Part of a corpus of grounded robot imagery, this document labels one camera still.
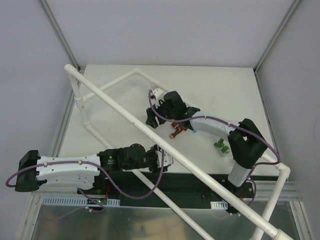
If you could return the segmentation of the brown water faucet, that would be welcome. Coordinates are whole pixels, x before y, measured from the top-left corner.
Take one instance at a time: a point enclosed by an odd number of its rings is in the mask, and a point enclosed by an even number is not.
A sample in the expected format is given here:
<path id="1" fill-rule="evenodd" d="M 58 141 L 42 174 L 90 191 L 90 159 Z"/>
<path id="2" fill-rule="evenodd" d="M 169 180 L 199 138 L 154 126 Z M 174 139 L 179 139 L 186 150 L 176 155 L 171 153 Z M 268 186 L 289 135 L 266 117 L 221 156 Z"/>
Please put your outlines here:
<path id="1" fill-rule="evenodd" d="M 169 135 L 170 139 L 174 139 L 178 134 L 188 130 L 188 128 L 180 126 L 177 122 L 173 122 L 171 126 L 175 129 L 175 132 Z"/>

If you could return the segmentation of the white PVC pipe frame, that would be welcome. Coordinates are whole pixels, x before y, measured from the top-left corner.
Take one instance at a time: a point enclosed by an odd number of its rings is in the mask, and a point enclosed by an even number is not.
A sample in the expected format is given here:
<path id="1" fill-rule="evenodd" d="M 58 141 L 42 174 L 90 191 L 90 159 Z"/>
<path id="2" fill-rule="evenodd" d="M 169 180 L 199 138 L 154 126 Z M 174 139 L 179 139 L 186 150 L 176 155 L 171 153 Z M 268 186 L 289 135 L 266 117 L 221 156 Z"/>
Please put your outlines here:
<path id="1" fill-rule="evenodd" d="M 79 87 L 77 84 L 77 80 L 79 80 L 83 85 L 85 85 L 89 90 L 91 90 L 94 95 L 96 95 L 103 102 L 108 104 L 113 110 L 115 110 L 122 117 L 124 117 L 130 124 L 132 124 L 150 140 L 152 140 L 154 143 L 158 144 L 162 149 L 168 152 L 174 159 L 176 159 L 181 165 L 183 165 L 187 170 L 189 170 L 201 182 L 203 182 L 211 190 L 216 192 L 220 197 L 222 197 L 233 207 L 235 207 L 243 216 L 245 216 L 248 220 L 255 224 L 256 229 L 252 235 L 253 240 L 260 240 L 263 234 L 267 234 L 273 240 L 291 239 L 291 237 L 287 235 L 284 231 L 275 228 L 271 223 L 269 223 L 271 214 L 274 211 L 276 203 L 280 197 L 281 191 L 285 185 L 286 179 L 290 174 L 290 168 L 288 168 L 286 165 L 284 165 L 283 163 L 277 163 L 275 165 L 275 168 L 279 171 L 279 176 L 272 191 L 272 195 L 270 196 L 267 202 L 267 206 L 264 209 L 264 212 L 262 213 L 262 215 L 259 215 L 248 205 L 246 205 L 240 199 L 238 199 L 229 190 L 227 190 L 224 186 L 222 186 L 220 183 L 218 183 L 216 180 L 210 177 L 207 173 L 205 173 L 203 170 L 197 167 L 194 163 L 192 163 L 189 159 L 187 159 L 182 153 L 176 150 L 163 138 L 161 138 L 159 135 L 157 135 L 155 132 L 149 129 L 144 123 L 142 123 L 131 113 L 125 110 L 122 106 L 116 103 L 100 88 L 98 88 L 92 82 L 87 80 L 81 73 L 78 72 L 78 70 L 74 66 L 72 66 L 71 64 L 66 64 L 64 66 L 64 70 L 66 71 L 70 79 L 70 83 L 76 100 L 83 99 L 83 96 L 80 94 Z"/>

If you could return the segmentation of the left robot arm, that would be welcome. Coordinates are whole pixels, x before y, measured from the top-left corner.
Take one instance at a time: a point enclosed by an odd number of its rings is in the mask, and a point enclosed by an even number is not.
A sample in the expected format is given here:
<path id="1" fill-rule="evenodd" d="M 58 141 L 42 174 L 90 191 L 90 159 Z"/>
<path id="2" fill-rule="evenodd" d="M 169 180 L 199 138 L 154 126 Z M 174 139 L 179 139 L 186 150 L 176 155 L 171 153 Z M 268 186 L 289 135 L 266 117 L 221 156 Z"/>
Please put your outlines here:
<path id="1" fill-rule="evenodd" d="M 149 150 L 139 143 L 112 148 L 96 154 L 78 157 L 49 157 L 38 150 L 29 150 L 18 163 L 16 192 L 35 192 L 42 185 L 80 188 L 99 195 L 106 183 L 98 176 L 102 173 L 148 169 L 151 173 L 166 172 L 173 157 L 159 146 Z"/>

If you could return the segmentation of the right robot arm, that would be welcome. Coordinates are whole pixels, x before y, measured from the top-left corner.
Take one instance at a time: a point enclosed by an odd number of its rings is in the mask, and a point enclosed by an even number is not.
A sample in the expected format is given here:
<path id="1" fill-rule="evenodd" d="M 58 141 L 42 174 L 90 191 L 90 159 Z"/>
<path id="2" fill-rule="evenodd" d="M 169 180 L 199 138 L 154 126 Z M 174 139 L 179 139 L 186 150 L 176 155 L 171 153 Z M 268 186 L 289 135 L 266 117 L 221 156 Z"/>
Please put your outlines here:
<path id="1" fill-rule="evenodd" d="M 156 129 L 171 122 L 174 128 L 204 132 L 228 142 L 235 163 L 227 177 L 225 192 L 233 198 L 241 194 L 249 173 L 267 149 L 254 122 L 248 118 L 227 121 L 207 115 L 197 107 L 187 106 L 177 91 L 150 90 L 148 100 L 146 125 Z"/>

